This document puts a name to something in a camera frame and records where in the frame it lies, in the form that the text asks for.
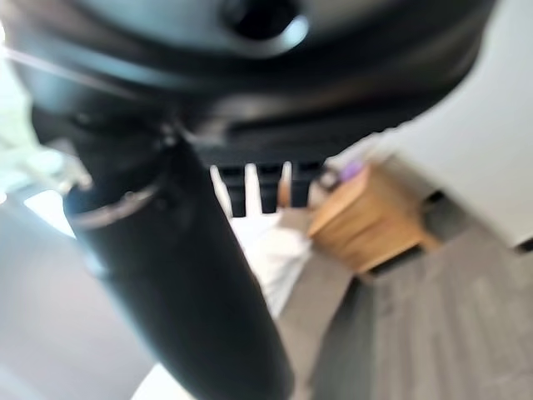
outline wooden cabinet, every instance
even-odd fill
[[[316,210],[309,236],[359,274],[408,248],[439,246],[422,226],[418,200],[376,166],[331,194]]]

